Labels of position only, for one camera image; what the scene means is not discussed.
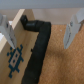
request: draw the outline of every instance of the blue logo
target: blue logo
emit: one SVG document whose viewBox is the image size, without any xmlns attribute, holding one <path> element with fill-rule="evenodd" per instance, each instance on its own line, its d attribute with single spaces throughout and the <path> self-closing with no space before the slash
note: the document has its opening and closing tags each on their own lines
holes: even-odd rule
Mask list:
<svg viewBox="0 0 84 84">
<path fill-rule="evenodd" d="M 11 69 L 10 73 L 9 73 L 9 77 L 12 78 L 12 72 L 14 72 L 15 70 L 19 73 L 19 69 L 18 66 L 20 64 L 20 61 L 22 60 L 22 62 L 24 61 L 22 58 L 22 49 L 23 46 L 20 45 L 20 49 L 14 49 L 12 52 L 12 47 L 10 47 L 11 52 L 7 53 L 7 56 L 11 55 L 10 59 L 9 59 L 9 68 Z"/>
</svg>

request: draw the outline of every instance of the gray surface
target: gray surface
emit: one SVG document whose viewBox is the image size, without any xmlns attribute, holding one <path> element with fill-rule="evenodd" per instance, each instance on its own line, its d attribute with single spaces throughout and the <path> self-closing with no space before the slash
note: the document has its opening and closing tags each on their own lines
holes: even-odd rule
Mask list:
<svg viewBox="0 0 84 84">
<path fill-rule="evenodd" d="M 84 0 L 1 0 L 0 9 L 80 8 Z"/>
</svg>

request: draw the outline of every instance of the black object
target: black object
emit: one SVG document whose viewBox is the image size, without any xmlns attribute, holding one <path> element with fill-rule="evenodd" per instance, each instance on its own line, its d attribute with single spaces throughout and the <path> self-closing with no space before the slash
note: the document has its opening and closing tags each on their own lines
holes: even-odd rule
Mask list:
<svg viewBox="0 0 84 84">
<path fill-rule="evenodd" d="M 25 30 L 39 32 L 22 78 L 22 84 L 36 84 L 39 82 L 43 60 L 51 34 L 51 23 L 38 20 L 28 21 L 25 15 L 21 17 L 21 23 Z"/>
</svg>

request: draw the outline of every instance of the black fabric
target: black fabric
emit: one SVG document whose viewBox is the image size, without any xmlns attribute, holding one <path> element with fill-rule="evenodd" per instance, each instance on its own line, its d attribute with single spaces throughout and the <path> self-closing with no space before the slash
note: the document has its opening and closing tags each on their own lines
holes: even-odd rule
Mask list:
<svg viewBox="0 0 84 84">
<path fill-rule="evenodd" d="M 51 23 L 43 21 L 32 21 L 26 25 L 26 30 L 39 32 L 32 55 L 26 67 L 22 84 L 36 84 L 42 70 L 43 60 L 51 34 Z"/>
</svg>

